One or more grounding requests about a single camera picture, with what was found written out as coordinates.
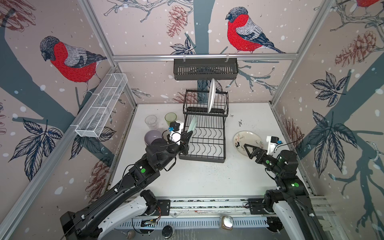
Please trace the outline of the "lilac ceramic bowl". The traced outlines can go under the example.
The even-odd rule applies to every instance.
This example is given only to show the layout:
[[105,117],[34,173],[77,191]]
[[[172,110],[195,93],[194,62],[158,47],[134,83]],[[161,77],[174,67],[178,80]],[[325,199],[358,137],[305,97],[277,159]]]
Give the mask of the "lilac ceramic bowl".
[[162,139],[162,133],[158,130],[150,130],[144,136],[144,141],[146,145],[150,145],[156,139]]

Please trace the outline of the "green glass tumbler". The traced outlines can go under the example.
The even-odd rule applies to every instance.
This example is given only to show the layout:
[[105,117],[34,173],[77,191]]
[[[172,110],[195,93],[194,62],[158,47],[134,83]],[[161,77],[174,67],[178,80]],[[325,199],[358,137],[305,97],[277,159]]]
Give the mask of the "green glass tumbler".
[[172,122],[175,122],[177,120],[177,114],[170,112],[165,115],[165,120],[168,126],[171,125]]

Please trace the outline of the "white plate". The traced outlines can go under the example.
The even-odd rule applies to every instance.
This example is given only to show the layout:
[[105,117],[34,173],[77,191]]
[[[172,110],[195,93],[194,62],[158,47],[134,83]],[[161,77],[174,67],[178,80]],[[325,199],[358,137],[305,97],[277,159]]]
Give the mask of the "white plate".
[[211,112],[214,101],[215,101],[215,94],[216,94],[216,81],[215,79],[212,79],[210,82],[210,91],[209,91],[209,98],[208,98],[208,113]]
[[238,153],[245,157],[248,157],[246,148],[244,147],[245,144],[256,146],[261,149],[264,148],[264,143],[261,137],[250,131],[240,131],[236,133],[233,138],[233,143]]

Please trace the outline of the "clear glass tumbler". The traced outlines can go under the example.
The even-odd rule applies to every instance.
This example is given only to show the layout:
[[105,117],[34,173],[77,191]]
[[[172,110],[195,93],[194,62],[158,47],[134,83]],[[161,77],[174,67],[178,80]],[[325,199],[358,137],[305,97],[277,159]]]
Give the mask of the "clear glass tumbler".
[[157,130],[159,128],[158,118],[155,115],[149,115],[145,118],[145,123],[150,130]]

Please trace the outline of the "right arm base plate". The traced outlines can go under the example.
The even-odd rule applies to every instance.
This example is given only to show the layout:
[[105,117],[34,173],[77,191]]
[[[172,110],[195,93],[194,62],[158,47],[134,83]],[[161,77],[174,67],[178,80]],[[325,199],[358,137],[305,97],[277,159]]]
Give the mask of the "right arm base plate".
[[273,205],[276,203],[278,203],[278,201],[265,201],[264,198],[251,198],[248,199],[246,206],[250,210],[251,215],[273,215],[275,214]]

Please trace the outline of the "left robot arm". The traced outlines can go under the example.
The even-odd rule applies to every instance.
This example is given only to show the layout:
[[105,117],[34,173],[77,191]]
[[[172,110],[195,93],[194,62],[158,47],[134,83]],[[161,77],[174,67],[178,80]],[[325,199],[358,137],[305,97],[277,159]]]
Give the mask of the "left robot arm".
[[84,209],[66,212],[60,221],[67,240],[100,240],[123,222],[156,211],[158,200],[146,187],[160,176],[177,155],[187,154],[192,131],[180,134],[180,140],[156,139],[146,153],[128,165],[121,180],[104,195]]

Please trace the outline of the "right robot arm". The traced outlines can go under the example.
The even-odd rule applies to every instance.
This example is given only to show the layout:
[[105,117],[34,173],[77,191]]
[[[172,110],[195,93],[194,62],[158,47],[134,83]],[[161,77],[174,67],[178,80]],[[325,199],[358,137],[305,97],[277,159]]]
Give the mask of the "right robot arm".
[[245,144],[248,157],[265,167],[267,173],[275,176],[275,190],[267,190],[263,207],[266,212],[274,213],[280,219],[291,240],[326,240],[305,184],[297,176],[297,154],[282,150],[277,158],[268,151]]

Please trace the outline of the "pale green plate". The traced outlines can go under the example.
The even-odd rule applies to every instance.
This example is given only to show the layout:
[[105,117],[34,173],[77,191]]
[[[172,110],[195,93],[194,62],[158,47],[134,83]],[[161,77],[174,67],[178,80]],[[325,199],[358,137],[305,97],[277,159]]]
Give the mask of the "pale green plate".
[[188,128],[188,132],[193,132],[197,126],[197,123],[198,123],[197,116],[193,116]]

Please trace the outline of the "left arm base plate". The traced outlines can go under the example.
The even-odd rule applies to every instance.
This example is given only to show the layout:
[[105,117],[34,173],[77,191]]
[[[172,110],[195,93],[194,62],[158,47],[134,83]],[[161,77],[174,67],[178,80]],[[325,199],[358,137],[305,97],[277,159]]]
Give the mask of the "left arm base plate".
[[158,200],[155,207],[150,207],[142,216],[169,216],[171,200]]

